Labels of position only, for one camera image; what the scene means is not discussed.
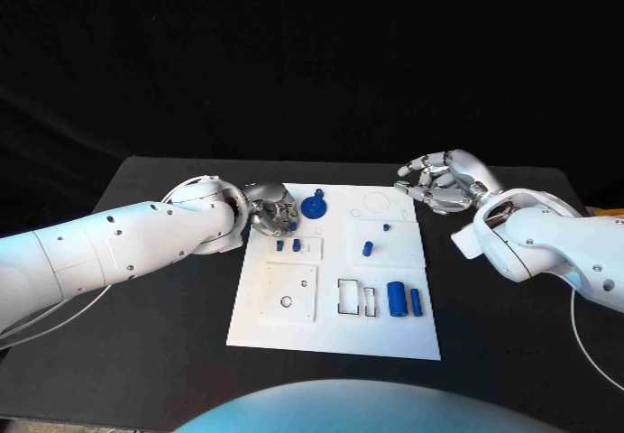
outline robotic arm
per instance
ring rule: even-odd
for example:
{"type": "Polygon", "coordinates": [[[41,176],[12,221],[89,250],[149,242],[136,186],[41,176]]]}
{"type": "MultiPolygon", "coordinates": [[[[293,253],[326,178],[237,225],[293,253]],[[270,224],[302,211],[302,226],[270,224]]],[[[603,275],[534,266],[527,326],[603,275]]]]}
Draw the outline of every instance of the robotic arm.
{"type": "Polygon", "coordinates": [[[246,218],[267,236],[288,236],[298,212],[282,184],[236,188],[215,176],[182,182],[162,202],[99,212],[0,239],[0,332],[34,311],[132,280],[188,254],[241,245],[246,218]]]}
{"type": "Polygon", "coordinates": [[[547,192],[504,190],[481,161],[462,150],[411,160],[398,176],[422,170],[417,185],[394,187],[439,214],[476,207],[450,239],[468,259],[481,253],[518,282],[541,272],[560,277],[583,298],[624,312],[624,219],[582,217],[547,192]]]}

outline blue object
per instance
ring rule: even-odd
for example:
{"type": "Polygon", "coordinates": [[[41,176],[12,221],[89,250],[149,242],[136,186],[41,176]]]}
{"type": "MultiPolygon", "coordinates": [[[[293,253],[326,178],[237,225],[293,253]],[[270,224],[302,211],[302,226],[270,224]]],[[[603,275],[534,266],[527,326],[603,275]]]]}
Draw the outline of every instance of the blue object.
{"type": "Polygon", "coordinates": [[[371,251],[373,251],[373,243],[370,241],[367,241],[364,243],[364,250],[361,251],[362,256],[367,257],[370,255],[371,251]]]}
{"type": "Polygon", "coordinates": [[[387,283],[387,306],[393,318],[406,316],[404,285],[398,281],[387,283]]]}
{"type": "Polygon", "coordinates": [[[422,308],[419,307],[419,295],[417,289],[409,290],[409,295],[411,296],[411,310],[413,315],[419,318],[422,316],[422,308]]]}
{"type": "Polygon", "coordinates": [[[251,392],[200,415],[175,433],[240,431],[560,432],[525,415],[452,392],[344,379],[251,392]]]}
{"type": "Polygon", "coordinates": [[[326,211],[326,204],[322,200],[322,190],[316,189],[312,197],[306,197],[300,203],[300,214],[308,219],[319,218],[326,211]]]}

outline black table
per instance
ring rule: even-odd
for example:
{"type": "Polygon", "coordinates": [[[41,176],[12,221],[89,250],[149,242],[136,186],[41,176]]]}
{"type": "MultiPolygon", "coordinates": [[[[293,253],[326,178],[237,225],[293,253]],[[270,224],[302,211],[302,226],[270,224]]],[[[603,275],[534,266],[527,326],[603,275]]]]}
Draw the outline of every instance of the black table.
{"type": "MultiPolygon", "coordinates": [[[[391,185],[396,166],[129,158],[96,211],[159,200],[217,174],[251,181],[391,185]]],[[[548,189],[580,208],[553,169],[494,168],[508,187],[548,189]]],[[[567,430],[613,429],[624,393],[592,369],[569,325],[567,286],[550,275],[515,284],[449,235],[472,212],[416,204],[442,361],[227,347],[244,248],[190,256],[110,289],[58,331],[17,346],[0,365],[0,416],[169,430],[224,401],[288,382],[357,378],[413,383],[489,401],[567,430]]],[[[47,327],[84,306],[77,297],[47,327]]],[[[624,314],[577,299],[577,331],[597,365],[624,382],[624,314]]]]}

